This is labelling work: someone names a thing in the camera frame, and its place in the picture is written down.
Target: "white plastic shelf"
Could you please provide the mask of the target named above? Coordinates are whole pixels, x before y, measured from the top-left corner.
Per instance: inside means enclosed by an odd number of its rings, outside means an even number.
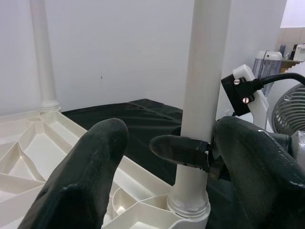
[[[0,117],[0,229],[16,229],[54,168],[86,132],[59,112]],[[167,209],[171,186],[123,157],[103,229],[180,229]]]

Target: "black cloth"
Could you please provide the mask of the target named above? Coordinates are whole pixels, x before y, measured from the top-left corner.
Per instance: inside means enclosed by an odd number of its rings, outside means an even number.
[[[181,109],[148,99],[63,112],[87,130],[105,119],[122,119],[130,134],[126,156],[170,185],[175,183],[176,165],[152,153],[149,142],[156,136],[172,134],[179,128],[182,113]],[[211,203],[207,229],[247,228],[244,210],[231,182],[208,179],[207,192]]]

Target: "screw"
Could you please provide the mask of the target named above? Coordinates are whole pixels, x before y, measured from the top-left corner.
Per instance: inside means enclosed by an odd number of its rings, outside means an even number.
[[[248,97],[243,98],[243,103],[244,104],[248,104],[250,102]]]
[[[234,85],[240,84],[240,79],[234,80]]]

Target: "white wall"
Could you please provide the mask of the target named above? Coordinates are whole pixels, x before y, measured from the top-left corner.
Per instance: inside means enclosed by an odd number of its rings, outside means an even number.
[[[286,0],[232,0],[222,78],[242,64],[252,68],[259,50],[274,49],[285,4]],[[221,86],[216,119],[232,113]]]
[[[305,1],[287,0],[281,28],[305,27]]]
[[[46,10],[62,110],[142,98],[182,107],[193,0],[46,0]]]
[[[0,116],[35,110],[40,103],[30,5],[0,1]]]

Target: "white plastic pole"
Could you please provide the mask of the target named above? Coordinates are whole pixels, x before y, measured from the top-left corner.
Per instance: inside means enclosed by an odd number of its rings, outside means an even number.
[[[215,122],[230,0],[195,0],[181,135],[211,141]],[[210,204],[207,173],[178,166],[168,208],[206,225]]]
[[[60,110],[56,99],[44,0],[30,0],[41,90],[41,111]]]

